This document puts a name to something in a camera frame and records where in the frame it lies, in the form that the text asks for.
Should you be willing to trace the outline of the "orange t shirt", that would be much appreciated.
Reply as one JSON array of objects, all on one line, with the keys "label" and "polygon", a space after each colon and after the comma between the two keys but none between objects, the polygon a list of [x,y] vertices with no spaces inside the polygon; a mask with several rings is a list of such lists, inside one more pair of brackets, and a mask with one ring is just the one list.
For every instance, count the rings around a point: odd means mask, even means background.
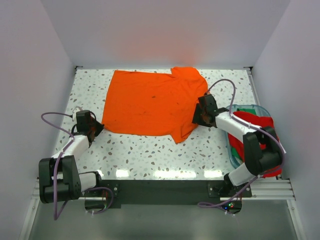
[{"label": "orange t shirt", "polygon": [[207,89],[207,81],[193,67],[173,67],[170,73],[115,70],[102,124],[117,134],[170,135],[179,144],[197,128],[194,111]]}]

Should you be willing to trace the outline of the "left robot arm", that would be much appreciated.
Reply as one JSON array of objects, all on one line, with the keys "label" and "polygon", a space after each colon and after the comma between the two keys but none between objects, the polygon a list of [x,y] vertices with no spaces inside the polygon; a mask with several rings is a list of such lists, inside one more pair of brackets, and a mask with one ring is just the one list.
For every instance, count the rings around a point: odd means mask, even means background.
[{"label": "left robot arm", "polygon": [[85,153],[102,132],[104,125],[97,121],[90,110],[80,110],[72,115],[63,114],[75,121],[71,131],[54,125],[45,119],[51,114],[43,113],[41,119],[69,135],[67,143],[49,158],[43,158],[38,164],[39,197],[42,203],[77,200],[81,193],[87,191],[92,196],[99,196],[104,190],[104,184],[97,171],[79,173],[76,160]]}]

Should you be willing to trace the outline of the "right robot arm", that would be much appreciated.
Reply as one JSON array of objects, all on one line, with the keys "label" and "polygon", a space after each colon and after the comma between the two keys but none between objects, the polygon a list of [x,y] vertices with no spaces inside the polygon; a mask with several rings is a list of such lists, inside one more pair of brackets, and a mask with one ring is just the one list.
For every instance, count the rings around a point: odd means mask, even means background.
[{"label": "right robot arm", "polygon": [[223,177],[217,189],[220,194],[233,197],[241,190],[241,185],[283,163],[285,151],[273,127],[252,124],[236,116],[230,109],[219,108],[211,94],[198,98],[192,122],[223,130],[243,144],[244,163]]}]

